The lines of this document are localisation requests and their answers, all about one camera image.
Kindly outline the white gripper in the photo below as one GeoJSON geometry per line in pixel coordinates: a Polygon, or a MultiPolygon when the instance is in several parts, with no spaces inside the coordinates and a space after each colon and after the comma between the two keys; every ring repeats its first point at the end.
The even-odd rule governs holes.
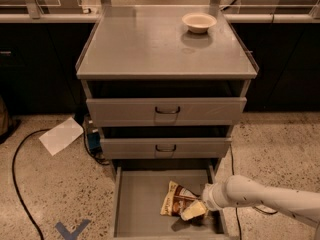
{"type": "Polygon", "coordinates": [[[198,216],[202,216],[210,211],[220,210],[221,207],[217,204],[214,194],[218,190],[218,184],[206,184],[201,194],[201,200],[193,201],[182,213],[181,218],[188,221],[198,216]]]}

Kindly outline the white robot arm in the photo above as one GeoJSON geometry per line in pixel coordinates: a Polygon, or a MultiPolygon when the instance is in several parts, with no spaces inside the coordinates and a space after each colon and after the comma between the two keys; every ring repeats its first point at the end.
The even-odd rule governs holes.
{"type": "Polygon", "coordinates": [[[224,182],[206,184],[201,196],[181,213],[181,218],[188,221],[207,211],[257,205],[264,205],[314,227],[314,240],[320,240],[319,193],[265,186],[241,175],[230,176],[224,182]]]}

